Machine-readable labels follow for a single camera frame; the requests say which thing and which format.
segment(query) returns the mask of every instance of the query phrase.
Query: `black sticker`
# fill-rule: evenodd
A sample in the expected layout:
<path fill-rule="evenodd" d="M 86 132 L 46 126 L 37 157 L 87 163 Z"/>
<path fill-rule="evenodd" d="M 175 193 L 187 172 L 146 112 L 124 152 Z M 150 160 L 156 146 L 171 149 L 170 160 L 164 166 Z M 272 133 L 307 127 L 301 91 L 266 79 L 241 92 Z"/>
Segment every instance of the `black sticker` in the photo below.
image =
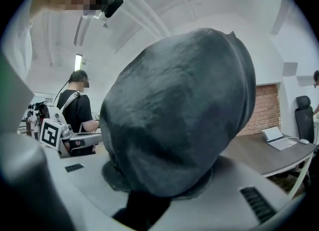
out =
<path fill-rule="evenodd" d="M 75 164 L 75 165 L 70 165 L 70 166 L 65 167 L 65 170 L 67 172 L 72 172 L 72 171 L 78 170 L 78 169 L 83 168 L 83 167 L 84 166 L 81 164 Z"/>
<path fill-rule="evenodd" d="M 56 147 L 58 131 L 59 129 L 57 127 L 52 126 L 48 123 L 44 123 L 42 141 L 50 144 L 53 147 Z"/>

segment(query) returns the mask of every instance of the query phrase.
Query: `computer mouse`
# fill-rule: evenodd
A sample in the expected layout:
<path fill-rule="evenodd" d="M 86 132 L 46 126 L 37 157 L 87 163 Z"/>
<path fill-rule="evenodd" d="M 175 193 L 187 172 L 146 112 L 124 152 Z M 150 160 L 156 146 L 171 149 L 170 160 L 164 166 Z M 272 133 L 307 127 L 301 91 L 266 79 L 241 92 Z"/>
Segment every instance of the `computer mouse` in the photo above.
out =
<path fill-rule="evenodd" d="M 301 143 L 303 143 L 303 144 L 308 144 L 308 143 L 309 143 L 309 141 L 306 140 L 306 139 L 300 139 L 299 142 L 301 142 Z"/>

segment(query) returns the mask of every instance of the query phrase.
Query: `black chair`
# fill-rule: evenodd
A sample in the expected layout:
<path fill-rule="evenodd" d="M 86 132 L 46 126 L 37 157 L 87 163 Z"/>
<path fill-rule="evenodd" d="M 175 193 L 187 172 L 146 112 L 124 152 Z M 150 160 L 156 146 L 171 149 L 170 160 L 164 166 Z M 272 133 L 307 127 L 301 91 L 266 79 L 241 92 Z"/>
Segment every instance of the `black chair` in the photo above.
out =
<path fill-rule="evenodd" d="M 295 110 L 295 118 L 299 138 L 306 139 L 313 143 L 315 140 L 314 112 L 313 108 L 310 106 L 310 99 L 307 96 L 301 96 L 296 98 L 296 102 L 298 108 Z"/>

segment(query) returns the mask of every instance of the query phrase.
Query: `fluorescent light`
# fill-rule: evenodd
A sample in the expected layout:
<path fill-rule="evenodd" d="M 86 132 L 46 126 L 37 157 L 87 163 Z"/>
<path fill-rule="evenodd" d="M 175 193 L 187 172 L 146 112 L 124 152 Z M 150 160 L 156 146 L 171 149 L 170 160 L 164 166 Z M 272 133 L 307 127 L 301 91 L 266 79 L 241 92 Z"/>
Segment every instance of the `fluorescent light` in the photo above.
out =
<path fill-rule="evenodd" d="M 81 61 L 82 61 L 82 55 L 76 54 L 76 55 L 75 55 L 74 71 L 80 70 L 80 68 L 81 68 Z"/>

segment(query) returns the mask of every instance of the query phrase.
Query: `black t-shirt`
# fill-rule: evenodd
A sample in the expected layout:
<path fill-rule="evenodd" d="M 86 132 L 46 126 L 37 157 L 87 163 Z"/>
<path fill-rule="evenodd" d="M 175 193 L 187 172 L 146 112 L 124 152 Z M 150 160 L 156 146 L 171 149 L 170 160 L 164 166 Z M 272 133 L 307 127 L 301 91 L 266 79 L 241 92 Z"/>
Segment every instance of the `black t-shirt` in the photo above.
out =
<path fill-rule="evenodd" d="M 76 90 L 65 90 L 61 93 L 57 107 L 61 109 L 71 94 Z M 63 116 L 71 125 L 73 132 L 78 133 L 82 122 L 92 120 L 90 100 L 87 95 L 81 95 L 64 109 Z"/>

